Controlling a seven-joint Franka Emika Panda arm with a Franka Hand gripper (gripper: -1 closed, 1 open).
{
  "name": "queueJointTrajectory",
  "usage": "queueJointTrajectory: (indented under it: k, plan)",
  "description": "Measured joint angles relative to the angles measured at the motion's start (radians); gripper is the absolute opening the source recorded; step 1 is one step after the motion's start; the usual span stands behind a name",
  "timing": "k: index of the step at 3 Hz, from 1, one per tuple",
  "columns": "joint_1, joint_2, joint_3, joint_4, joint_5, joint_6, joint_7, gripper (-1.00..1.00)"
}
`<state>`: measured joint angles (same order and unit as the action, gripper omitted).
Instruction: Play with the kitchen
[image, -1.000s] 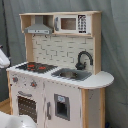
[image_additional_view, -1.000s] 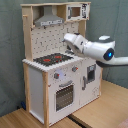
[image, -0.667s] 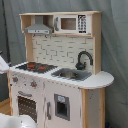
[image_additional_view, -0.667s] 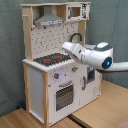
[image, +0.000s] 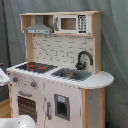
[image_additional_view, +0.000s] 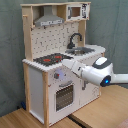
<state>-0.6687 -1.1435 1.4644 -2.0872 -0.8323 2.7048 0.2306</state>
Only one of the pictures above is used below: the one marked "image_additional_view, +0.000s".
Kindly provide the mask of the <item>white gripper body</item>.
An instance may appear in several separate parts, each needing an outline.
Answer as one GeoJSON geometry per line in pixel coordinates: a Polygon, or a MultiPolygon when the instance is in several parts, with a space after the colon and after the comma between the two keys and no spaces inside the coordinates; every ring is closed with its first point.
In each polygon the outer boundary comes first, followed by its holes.
{"type": "Polygon", "coordinates": [[[64,59],[62,64],[69,68],[77,76],[81,76],[82,68],[84,67],[82,63],[75,60],[64,59]]]}

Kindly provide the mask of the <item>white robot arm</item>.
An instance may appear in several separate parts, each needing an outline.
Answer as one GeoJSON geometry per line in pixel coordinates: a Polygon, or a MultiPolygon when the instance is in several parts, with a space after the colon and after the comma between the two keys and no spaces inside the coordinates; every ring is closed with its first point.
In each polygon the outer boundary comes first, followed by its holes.
{"type": "Polygon", "coordinates": [[[64,59],[62,64],[81,79],[97,86],[128,84],[128,74],[115,74],[113,63],[105,57],[99,57],[92,66],[69,59],[64,59]]]}

